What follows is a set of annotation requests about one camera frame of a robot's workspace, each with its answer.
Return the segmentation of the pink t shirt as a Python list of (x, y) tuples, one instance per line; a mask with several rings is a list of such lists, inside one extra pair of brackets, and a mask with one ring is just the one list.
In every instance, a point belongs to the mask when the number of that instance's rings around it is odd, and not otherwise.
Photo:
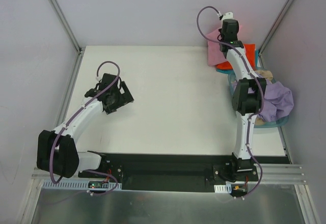
[[(220, 32), (219, 29), (212, 31), (207, 34), (206, 37), (212, 40), (217, 40)], [(218, 64), (224, 63), (227, 60), (225, 59), (223, 53), (220, 51), (220, 45), (218, 43), (207, 41), (208, 44), (208, 66), (216, 66)]]

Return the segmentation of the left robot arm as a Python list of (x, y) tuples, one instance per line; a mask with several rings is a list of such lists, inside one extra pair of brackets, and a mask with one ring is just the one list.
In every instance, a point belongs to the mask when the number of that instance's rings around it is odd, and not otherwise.
[(79, 109), (70, 119), (38, 137), (37, 168), (64, 178), (90, 170), (97, 178), (107, 174), (107, 164), (100, 153), (79, 152), (76, 143), (88, 125), (100, 114), (111, 114), (134, 98), (126, 83), (105, 73), (99, 83), (85, 93)]

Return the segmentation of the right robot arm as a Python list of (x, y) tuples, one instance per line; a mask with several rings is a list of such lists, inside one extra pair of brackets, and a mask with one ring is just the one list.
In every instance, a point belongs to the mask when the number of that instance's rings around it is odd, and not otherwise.
[(229, 163), (219, 170), (219, 177), (236, 182), (255, 170), (251, 149), (256, 118), (264, 106), (266, 80), (258, 77), (238, 40), (239, 23), (233, 18), (222, 20), (220, 51), (231, 64), (237, 84), (232, 95), (236, 112), (236, 144)]

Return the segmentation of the orange folded t shirt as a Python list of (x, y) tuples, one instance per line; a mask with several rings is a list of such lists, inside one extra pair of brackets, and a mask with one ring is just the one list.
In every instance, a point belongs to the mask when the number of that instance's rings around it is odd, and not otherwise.
[[(251, 65), (252, 68), (256, 67), (256, 46), (255, 44), (244, 44), (244, 49), (246, 53), (246, 57)], [(233, 70), (232, 65), (229, 61), (224, 57), (224, 55), (219, 52), (218, 54), (218, 63), (216, 68), (222, 71), (231, 71)]]

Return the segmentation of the purple t shirt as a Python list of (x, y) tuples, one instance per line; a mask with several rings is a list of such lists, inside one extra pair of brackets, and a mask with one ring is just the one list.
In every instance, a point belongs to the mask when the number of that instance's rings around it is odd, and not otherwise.
[(294, 107), (292, 91), (281, 82), (266, 80), (264, 106), (258, 115), (265, 122), (275, 122), (288, 116)]

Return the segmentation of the teal plastic basket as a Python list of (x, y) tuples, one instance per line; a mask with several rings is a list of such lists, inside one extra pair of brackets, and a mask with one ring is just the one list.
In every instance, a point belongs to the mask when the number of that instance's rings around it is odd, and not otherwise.
[[(229, 90), (230, 90), (230, 94), (231, 97), (233, 96), (234, 93), (234, 86), (236, 84), (236, 76), (233, 70), (219, 70), (216, 69), (217, 72), (222, 73), (222, 74), (227, 74), (227, 79), (228, 79), (228, 84), (229, 84)], [(255, 124), (255, 128), (258, 129), (266, 129), (266, 128), (276, 128), (276, 127), (281, 127), (284, 126), (289, 120), (289, 115), (284, 116), (279, 118), (276, 121), (272, 121), (272, 122), (258, 122), (257, 124)]]

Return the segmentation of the right aluminium frame post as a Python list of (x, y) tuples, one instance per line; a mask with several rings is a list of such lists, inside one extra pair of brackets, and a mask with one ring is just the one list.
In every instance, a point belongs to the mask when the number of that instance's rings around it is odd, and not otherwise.
[(286, 17), (288, 11), (290, 10), (290, 8), (292, 7), (294, 2), (295, 2), (295, 0), (286, 0), (285, 4), (283, 5), (283, 7), (282, 7), (282, 9), (280, 11), (280, 13), (277, 15), (277, 17), (276, 17), (275, 21), (273, 22), (270, 30), (268, 31), (267, 36), (264, 38), (261, 46), (259, 47), (259, 55), (261, 55), (264, 52), (264, 50), (267, 48), (267, 45), (271, 41), (272, 37), (275, 35), (275, 33), (278, 30), (280, 24), (282, 23), (282, 21)]

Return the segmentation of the aluminium frame post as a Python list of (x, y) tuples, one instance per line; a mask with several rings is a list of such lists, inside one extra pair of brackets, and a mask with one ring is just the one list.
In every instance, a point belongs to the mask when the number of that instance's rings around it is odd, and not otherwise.
[(282, 7), (282, 9), (280, 11), (280, 13), (277, 15), (277, 17), (276, 17), (275, 21), (273, 22), (270, 30), (268, 31), (267, 36), (264, 38), (261, 46), (259, 47), (259, 55), (261, 55), (264, 52), (264, 50), (267, 48), (267, 45), (271, 41), (272, 37), (275, 35), (275, 33), (278, 30), (280, 24), (282, 23), (282, 21), (286, 17), (288, 11), (290, 10), (290, 8), (292, 7), (294, 2), (295, 2), (295, 0), (286, 0), (285, 4), (283, 5), (283, 7)]
[(63, 30), (67, 34), (68, 39), (70, 40), (71, 44), (73, 45), (75, 51), (77, 52), (77, 54), (81, 54), (83, 51), (83, 48), (81, 47), (75, 34), (73, 33), (73, 30), (72, 30), (70, 24), (68, 23), (58, 0), (48, 0), (48, 1), (51, 5), (55, 15), (57, 16), (60, 24), (62, 25)]

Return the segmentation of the left aluminium frame post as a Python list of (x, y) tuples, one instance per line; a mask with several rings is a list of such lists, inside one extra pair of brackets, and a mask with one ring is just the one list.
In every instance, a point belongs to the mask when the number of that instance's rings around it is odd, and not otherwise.
[(63, 30), (67, 34), (68, 39), (70, 40), (71, 44), (73, 45), (75, 51), (77, 52), (77, 54), (81, 54), (83, 51), (83, 48), (81, 47), (75, 34), (73, 33), (73, 30), (72, 30), (70, 24), (68, 23), (58, 0), (48, 0), (48, 1), (51, 5), (55, 15), (57, 16), (60, 24), (62, 25)]

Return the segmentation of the front aluminium frame rail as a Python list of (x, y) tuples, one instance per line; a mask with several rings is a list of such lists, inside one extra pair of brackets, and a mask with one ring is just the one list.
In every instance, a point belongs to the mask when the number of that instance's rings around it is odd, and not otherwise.
[[(258, 180), (261, 178), (261, 182), (265, 182), (268, 184), (306, 184), (307, 180), (305, 177), (305, 174), (303, 172), (302, 166), (296, 165), (296, 164), (261, 164), (262, 168), (262, 174), (261, 174), (261, 168), (257, 165), (254, 164), (256, 167), (254, 170), (252, 170), (250, 173), (249, 172), (242, 172), (239, 173), (239, 176), (237, 177), (236, 182), (244, 182), (245, 176), (248, 176), (249, 183), (254, 183), (258, 182)], [(124, 172), (122, 171), (122, 167), (119, 168), (120, 171), (116, 174), (122, 182), (122, 178), (125, 177), (127, 179), (127, 176), (131, 177), (131, 173), (127, 174), (127, 168), (124, 167)], [(213, 178), (214, 181), (226, 181), (227, 183), (231, 183), (230, 181), (223, 180), (220, 178), (220, 172), (222, 170), (218, 170), (217, 166), (212, 166), (212, 171), (213, 171)], [(62, 177), (61, 181), (63, 182), (64, 180), (103, 180), (106, 175), (99, 175), (95, 173), (87, 173), (87, 172), (81, 172), (78, 174), (73, 175), (71, 178), (64, 178)], [(39, 170), (39, 169), (34, 169), (34, 172), (32, 174), (32, 179), (40, 179), (40, 180), (49, 180), (50, 183), (51, 178), (49, 173)]]

